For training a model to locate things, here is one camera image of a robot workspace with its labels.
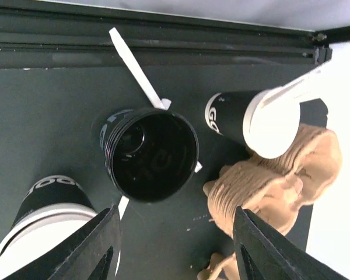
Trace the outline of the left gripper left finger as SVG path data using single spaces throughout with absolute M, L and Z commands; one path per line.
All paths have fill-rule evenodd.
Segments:
M 112 205 L 6 279 L 115 279 L 121 236 L 118 206 Z

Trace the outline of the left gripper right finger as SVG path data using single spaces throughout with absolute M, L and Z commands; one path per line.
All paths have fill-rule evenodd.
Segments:
M 236 208 L 234 250 L 241 279 L 341 279 L 248 209 Z

